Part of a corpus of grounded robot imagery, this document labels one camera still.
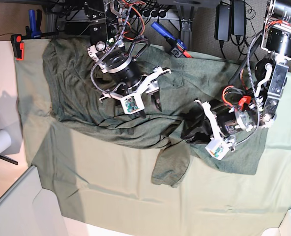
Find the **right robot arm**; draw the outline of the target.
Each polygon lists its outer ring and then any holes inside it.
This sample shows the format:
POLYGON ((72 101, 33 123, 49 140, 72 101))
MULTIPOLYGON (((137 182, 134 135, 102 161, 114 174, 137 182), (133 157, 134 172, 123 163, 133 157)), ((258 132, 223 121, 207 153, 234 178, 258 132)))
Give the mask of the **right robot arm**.
POLYGON ((86 0, 84 12, 89 19, 90 46, 88 55, 94 61, 91 81, 101 93, 101 99, 112 98, 122 106, 127 115, 145 117, 143 94, 151 96, 151 102, 162 110, 158 77, 165 73, 162 67, 150 74, 139 69, 136 60, 150 46, 148 39, 137 36, 130 47, 125 48, 124 33, 132 10, 128 5, 125 15, 117 0, 86 0))

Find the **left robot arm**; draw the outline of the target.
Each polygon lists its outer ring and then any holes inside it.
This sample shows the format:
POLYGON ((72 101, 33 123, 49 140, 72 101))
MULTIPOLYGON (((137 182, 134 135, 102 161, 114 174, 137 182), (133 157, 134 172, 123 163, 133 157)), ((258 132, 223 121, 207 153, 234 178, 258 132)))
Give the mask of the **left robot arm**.
POLYGON ((235 135, 249 135, 269 127, 276 118, 291 61, 291 0, 270 0, 263 29, 254 37, 243 64, 233 75, 242 79, 247 73, 249 85, 235 87, 232 82, 222 91, 222 104, 197 102, 193 122, 182 132, 189 143, 238 145, 235 135))

